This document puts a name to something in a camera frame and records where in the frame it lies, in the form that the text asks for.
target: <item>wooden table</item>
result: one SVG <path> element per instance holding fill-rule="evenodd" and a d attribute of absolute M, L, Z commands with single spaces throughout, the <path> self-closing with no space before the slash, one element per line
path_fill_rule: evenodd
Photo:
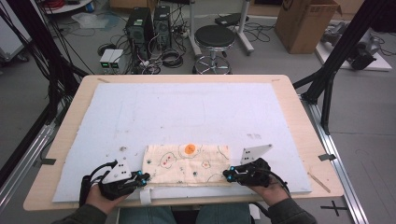
<path fill-rule="evenodd" d="M 329 161 L 321 161 L 318 156 L 325 150 L 318 139 L 309 117 L 298 98 L 288 77 L 282 75 L 232 75 L 232 76 L 88 76 L 85 77 L 68 109 L 64 121 L 52 143 L 47 158 L 56 159 L 54 165 L 43 165 L 23 204 L 24 209 L 52 210 L 78 208 L 78 203 L 53 203 L 52 198 L 61 178 L 61 172 L 68 153 L 91 103 L 99 83 L 210 83 L 245 82 L 271 83 L 282 108 L 286 122 L 298 149 L 313 191 L 306 194 L 292 194 L 293 198 L 339 197 L 343 187 Z M 153 200 L 152 205 L 202 204 L 260 201 L 258 195 L 237 197 L 203 197 L 189 199 Z M 120 206 L 138 206 L 138 201 L 124 201 Z"/>

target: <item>sleeve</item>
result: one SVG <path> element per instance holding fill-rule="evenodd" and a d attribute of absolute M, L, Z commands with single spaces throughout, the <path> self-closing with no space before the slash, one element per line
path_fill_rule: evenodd
<path fill-rule="evenodd" d="M 272 224 L 314 224 L 316 219 L 301 208 L 292 198 L 268 208 Z"/>
<path fill-rule="evenodd" d="M 52 224 L 105 224 L 107 215 L 98 208 L 90 205 L 82 205 L 76 212 Z"/>

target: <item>gray floor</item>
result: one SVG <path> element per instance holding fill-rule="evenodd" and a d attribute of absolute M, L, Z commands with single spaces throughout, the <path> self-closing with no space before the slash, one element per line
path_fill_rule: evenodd
<path fill-rule="evenodd" d="M 124 21 L 117 17 L 111 19 L 112 27 L 105 30 L 80 30 L 63 15 L 57 18 L 64 28 L 70 28 L 72 34 L 66 35 L 78 55 L 95 74 L 101 74 L 100 56 L 97 48 L 110 41 L 111 36 L 121 35 Z M 216 16 L 197 19 L 197 27 L 214 23 Z M 261 25 L 273 25 L 274 19 L 251 18 Z M 281 45 L 274 30 L 264 32 L 270 37 L 269 42 L 254 41 L 255 51 L 247 56 L 239 42 L 228 51 L 228 61 L 234 74 L 270 75 L 284 74 L 292 82 L 316 72 L 321 63 L 315 54 L 290 55 Z M 382 34 L 386 43 L 384 49 L 396 51 L 396 37 Z M 188 48 L 183 56 L 184 64 L 178 69 L 164 68 L 161 74 L 191 74 L 193 53 Z M 72 54 L 74 63 L 86 69 L 85 65 Z M 395 56 L 384 56 L 385 60 L 396 67 Z M 39 73 L 35 63 L 14 62 L 0 68 L 0 166 L 6 162 L 12 151 L 22 140 L 35 119 L 48 102 L 48 81 Z M 351 71 L 339 70 L 332 98 L 330 114 L 330 131 L 332 139 L 346 167 L 349 178 L 361 201 L 364 212 L 370 223 L 393 223 L 396 219 L 396 72 Z M 297 90 L 306 91 L 306 87 Z M 17 189 L 13 198 L 2 214 L 0 223 L 51 223 L 71 212 L 26 212 L 22 208 L 24 198 L 38 168 L 32 167 L 29 174 Z M 318 223 L 352 223 L 348 211 L 321 209 L 321 206 L 346 207 L 343 198 L 297 200 L 311 212 Z M 114 223 L 115 214 L 108 219 Z"/>

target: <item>metal rail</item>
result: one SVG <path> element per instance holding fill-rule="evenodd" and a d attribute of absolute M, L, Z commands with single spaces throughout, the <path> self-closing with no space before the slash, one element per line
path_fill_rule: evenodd
<path fill-rule="evenodd" d="M 334 155 L 335 160 L 331 161 L 335 172 L 340 178 L 341 184 L 344 187 L 344 198 L 346 200 L 347 207 L 352 215 L 353 220 L 357 224 L 368 224 L 367 217 L 361 207 L 361 202 L 358 199 L 358 195 L 353 189 L 352 183 L 349 180 L 347 171 L 341 161 L 340 155 L 338 154 L 337 148 L 335 147 L 334 141 L 330 135 L 327 135 L 325 130 L 320 124 L 321 114 L 318 105 L 310 105 L 308 102 L 302 101 L 306 112 L 311 116 L 312 123 L 317 130 L 318 137 L 320 138 L 326 152 L 329 155 Z"/>
<path fill-rule="evenodd" d="M 54 130 L 54 122 L 49 125 L 44 125 L 41 128 L 34 142 L 29 146 L 18 165 L 15 167 L 3 187 L 0 189 L 0 214 L 3 213 L 12 195 L 15 193 L 18 186 L 26 177 L 30 168 L 34 164 L 35 159 L 50 140 Z"/>

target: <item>orange circle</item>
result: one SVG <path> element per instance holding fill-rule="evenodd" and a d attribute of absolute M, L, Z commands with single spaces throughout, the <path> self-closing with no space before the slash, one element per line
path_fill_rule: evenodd
<path fill-rule="evenodd" d="M 194 153 L 194 151 L 195 151 L 195 145 L 193 145 L 193 144 L 188 144 L 188 145 L 184 148 L 184 152 L 185 152 L 187 155 L 190 155 L 190 154 Z"/>

